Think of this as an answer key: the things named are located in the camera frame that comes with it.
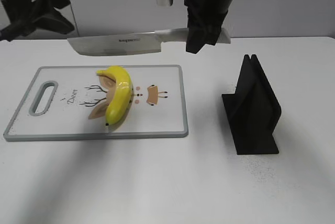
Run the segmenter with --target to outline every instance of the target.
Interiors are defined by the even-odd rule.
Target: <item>deer illustration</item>
[[[159,94],[162,93],[168,93],[168,92],[158,92],[158,86],[157,85],[150,85],[148,88],[148,99],[147,99],[147,103],[149,105],[156,105],[158,103],[158,98],[167,98],[168,96],[160,96]]]
[[[91,85],[90,87],[85,87],[86,89],[96,89],[97,92],[103,92],[106,94],[106,97],[102,99],[95,99],[95,102],[83,102],[80,105],[85,105],[85,107],[94,107],[91,114],[88,116],[88,119],[95,119],[99,117],[103,117],[106,113],[107,107],[110,102],[113,100],[115,94],[116,83],[114,80],[106,77],[106,76],[99,76],[100,85],[107,89],[105,91],[100,85]]]

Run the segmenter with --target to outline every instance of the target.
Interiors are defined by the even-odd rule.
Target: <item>white wall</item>
[[[178,28],[187,23],[184,0],[174,0],[172,7],[158,7],[155,0],[71,2],[80,36]],[[233,0],[224,26],[233,37],[335,36],[334,2]],[[69,7],[63,13],[73,21]]]

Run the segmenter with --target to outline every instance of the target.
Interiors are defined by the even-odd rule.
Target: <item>black stand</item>
[[[281,107],[255,54],[244,56],[235,94],[222,94],[237,154],[278,154]]]

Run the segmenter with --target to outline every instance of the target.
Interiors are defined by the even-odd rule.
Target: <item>gray cutting board rim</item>
[[[34,85],[39,73],[43,69],[74,69],[74,68],[108,68],[110,65],[86,65],[86,66],[42,66],[38,68],[32,81],[30,82],[22,100],[20,101],[17,109],[15,110],[3,136],[7,141],[64,141],[64,140],[98,140],[98,139],[133,139],[133,138],[182,138],[188,135],[188,123],[186,114],[186,102],[183,85],[183,73],[180,65],[120,65],[124,68],[159,68],[159,67],[175,67],[178,68],[179,81],[180,81],[180,92],[181,92],[181,103],[183,113],[183,131],[158,131],[158,132],[128,132],[126,135],[119,132],[109,133],[76,133],[76,134],[51,134],[51,135],[10,135],[9,131],[13,126],[14,121],[22,105],[25,103],[30,89]]]

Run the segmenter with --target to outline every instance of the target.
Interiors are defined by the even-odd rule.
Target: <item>deer antler drawing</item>
[[[115,93],[115,81],[106,77],[99,77],[100,84],[103,88],[107,89],[105,91],[100,85],[91,85],[90,87],[85,87],[87,90],[96,89],[96,92],[104,92],[106,93],[106,97],[102,99],[95,99],[94,102],[83,102],[80,105],[84,105],[85,107],[94,107],[91,114],[88,116],[88,119],[99,118],[105,115],[108,105],[113,100]]]

